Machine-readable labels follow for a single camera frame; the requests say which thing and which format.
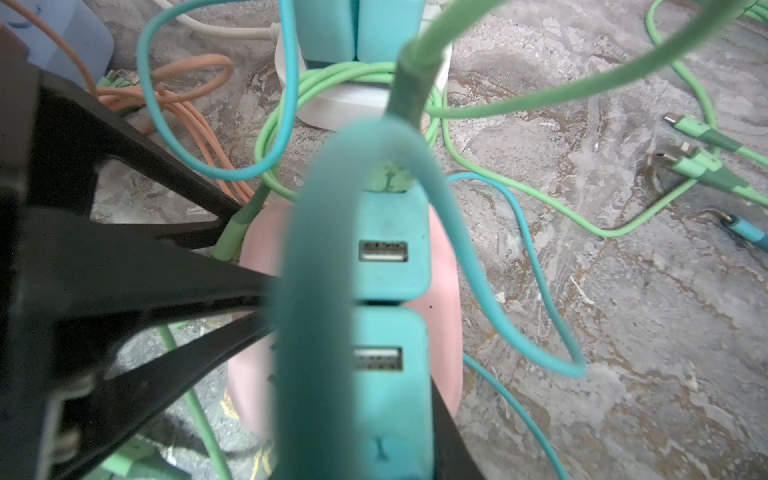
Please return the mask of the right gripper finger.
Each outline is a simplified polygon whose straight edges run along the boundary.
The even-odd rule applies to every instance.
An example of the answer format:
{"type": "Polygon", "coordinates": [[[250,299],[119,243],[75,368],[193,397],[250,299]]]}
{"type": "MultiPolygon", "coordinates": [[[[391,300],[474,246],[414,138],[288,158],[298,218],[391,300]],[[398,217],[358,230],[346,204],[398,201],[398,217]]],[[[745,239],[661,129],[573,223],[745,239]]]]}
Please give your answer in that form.
{"type": "Polygon", "coordinates": [[[78,479],[272,331],[270,277],[200,254],[237,204],[75,83],[1,56],[1,475],[78,479]],[[100,224],[120,162],[207,222],[100,224]]]}

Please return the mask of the pink power strip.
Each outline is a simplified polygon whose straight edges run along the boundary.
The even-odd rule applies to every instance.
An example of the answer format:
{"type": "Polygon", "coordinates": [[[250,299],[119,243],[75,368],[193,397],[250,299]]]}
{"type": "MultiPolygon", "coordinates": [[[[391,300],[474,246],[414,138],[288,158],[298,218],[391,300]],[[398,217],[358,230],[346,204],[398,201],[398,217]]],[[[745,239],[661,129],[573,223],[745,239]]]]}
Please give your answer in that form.
{"type": "MultiPolygon", "coordinates": [[[[249,226],[239,265],[274,275],[281,259],[282,237],[291,205],[279,201],[266,206],[249,226]]],[[[445,229],[429,209],[431,285],[424,295],[405,304],[426,321],[430,372],[451,416],[459,409],[463,391],[463,333],[457,260],[445,229]]],[[[227,393],[223,406],[228,416],[261,439],[271,439],[273,428],[270,376],[276,336],[269,334],[227,362],[227,393]]]]}

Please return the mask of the teal charger plug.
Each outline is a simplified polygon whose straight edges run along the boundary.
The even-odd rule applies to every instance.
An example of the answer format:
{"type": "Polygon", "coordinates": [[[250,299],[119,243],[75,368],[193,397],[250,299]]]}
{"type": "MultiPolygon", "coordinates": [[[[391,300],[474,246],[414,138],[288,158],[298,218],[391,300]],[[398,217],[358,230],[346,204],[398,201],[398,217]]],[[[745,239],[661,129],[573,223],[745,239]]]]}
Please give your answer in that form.
{"type": "Polygon", "coordinates": [[[406,307],[431,281],[422,188],[363,192],[356,229],[355,419],[366,479],[431,479],[435,453],[428,329],[406,307]]]}

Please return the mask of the blue power strip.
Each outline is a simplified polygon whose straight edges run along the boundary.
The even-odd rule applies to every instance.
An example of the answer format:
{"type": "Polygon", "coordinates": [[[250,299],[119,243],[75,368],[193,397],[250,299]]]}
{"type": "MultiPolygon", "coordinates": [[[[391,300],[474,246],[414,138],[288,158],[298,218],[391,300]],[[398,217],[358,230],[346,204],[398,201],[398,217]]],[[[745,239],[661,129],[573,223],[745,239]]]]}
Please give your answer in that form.
{"type": "MultiPolygon", "coordinates": [[[[66,41],[82,60],[92,80],[97,81],[104,75],[114,51],[114,40],[107,27],[83,1],[35,0],[21,4],[66,41]]],[[[82,88],[87,87],[74,62],[29,20],[3,5],[1,23],[27,47],[26,60],[29,63],[82,88]]]]}

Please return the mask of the white power strip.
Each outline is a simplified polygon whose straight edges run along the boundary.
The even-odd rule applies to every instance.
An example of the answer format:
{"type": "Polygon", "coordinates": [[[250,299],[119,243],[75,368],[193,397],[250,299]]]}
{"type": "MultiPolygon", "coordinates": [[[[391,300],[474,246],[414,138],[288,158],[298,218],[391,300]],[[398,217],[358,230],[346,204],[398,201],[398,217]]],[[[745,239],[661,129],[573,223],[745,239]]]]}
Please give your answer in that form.
{"type": "MultiPolygon", "coordinates": [[[[440,6],[426,4],[420,30],[426,30],[440,13],[442,13],[440,6]]],[[[286,55],[280,27],[277,28],[277,32],[274,63],[281,88],[284,89],[287,82],[286,55]]],[[[435,82],[438,89],[438,99],[442,99],[448,82],[452,49],[452,44],[449,44],[443,53],[444,61],[435,82]]],[[[355,119],[382,115],[389,97],[389,84],[352,80],[319,92],[298,107],[296,117],[310,126],[338,131],[355,119]]]]}

